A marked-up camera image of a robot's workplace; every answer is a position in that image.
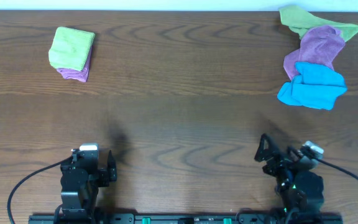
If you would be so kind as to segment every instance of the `blue cloth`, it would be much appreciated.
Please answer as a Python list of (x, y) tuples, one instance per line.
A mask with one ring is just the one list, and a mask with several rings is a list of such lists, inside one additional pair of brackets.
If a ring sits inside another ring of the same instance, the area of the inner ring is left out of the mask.
[(277, 95), (287, 105), (331, 110), (336, 98), (347, 91), (342, 75), (324, 65), (297, 62), (295, 68), (300, 75), (284, 83)]

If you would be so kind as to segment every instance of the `purple towel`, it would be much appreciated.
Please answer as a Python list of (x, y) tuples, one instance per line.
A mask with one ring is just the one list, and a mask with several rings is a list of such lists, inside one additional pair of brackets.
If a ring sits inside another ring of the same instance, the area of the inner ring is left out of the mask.
[(290, 80), (299, 75), (295, 62), (316, 63), (334, 70), (332, 62), (344, 46), (341, 30), (328, 25), (312, 28), (303, 36), (301, 47), (285, 56), (284, 69)]
[(88, 58), (86, 59), (85, 66), (81, 71), (77, 71), (70, 68), (58, 68), (57, 71), (62, 74), (64, 79), (75, 79), (80, 82), (86, 82), (88, 75), (90, 73), (90, 60), (91, 60), (92, 48), (90, 48), (88, 53)]

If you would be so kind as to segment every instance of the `green cloth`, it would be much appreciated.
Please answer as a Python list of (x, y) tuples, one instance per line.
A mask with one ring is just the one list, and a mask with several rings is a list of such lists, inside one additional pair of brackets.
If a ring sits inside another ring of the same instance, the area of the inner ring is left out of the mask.
[(66, 27), (58, 27), (49, 50), (49, 62), (53, 68), (70, 68), (81, 71), (90, 52), (94, 33)]
[(318, 18), (299, 6), (291, 5), (280, 9), (281, 23), (299, 34), (300, 39), (313, 27), (331, 25), (342, 31), (341, 37), (348, 41), (358, 33), (358, 25), (343, 24)]

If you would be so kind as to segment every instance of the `wood grain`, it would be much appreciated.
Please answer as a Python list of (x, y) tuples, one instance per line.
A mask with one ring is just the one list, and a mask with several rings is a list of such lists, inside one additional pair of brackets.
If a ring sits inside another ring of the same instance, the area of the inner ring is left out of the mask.
[[(358, 24), (356, 13), (316, 13)], [(96, 33), (87, 83), (48, 63), (58, 26)], [(349, 91), (332, 111), (276, 99), (296, 34), (277, 12), (0, 11), (0, 223), (13, 186), (96, 141), (119, 180), (108, 210), (233, 212), (280, 204), (274, 178), (253, 161), (260, 134), (305, 140), (358, 174), (358, 34), (334, 61)], [(358, 182), (325, 166), (323, 210), (358, 223)], [(60, 171), (28, 180), (13, 198), (17, 223), (60, 204)]]

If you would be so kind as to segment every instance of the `microfiber towel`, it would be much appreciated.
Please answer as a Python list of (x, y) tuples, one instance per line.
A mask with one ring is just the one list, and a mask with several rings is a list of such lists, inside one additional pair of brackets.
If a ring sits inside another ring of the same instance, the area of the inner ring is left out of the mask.
[(331, 25), (342, 30), (341, 37), (346, 41), (358, 33), (358, 25), (343, 24), (318, 18), (299, 6), (291, 5), (280, 9), (281, 23), (299, 34), (300, 39), (313, 27)]
[(53, 68), (70, 68), (81, 71), (91, 49), (94, 33), (59, 27), (56, 30), (49, 62)]
[(284, 83), (277, 98), (292, 106), (331, 110), (335, 100), (347, 91), (342, 75), (324, 65), (297, 62), (300, 75)]
[(284, 58), (284, 69), (290, 80), (299, 72), (295, 62), (310, 62), (325, 65), (334, 70), (333, 60), (345, 46), (341, 30), (332, 26), (310, 29), (301, 40), (301, 47)]
[(82, 69), (81, 71), (77, 71), (77, 70), (70, 69), (70, 68), (58, 68), (57, 71), (60, 74), (62, 74), (64, 79), (72, 78), (72, 79), (78, 80), (80, 82), (86, 82), (88, 79), (88, 75), (90, 73), (91, 53), (92, 53), (92, 49), (89, 51), (88, 59), (86, 59), (84, 69)]

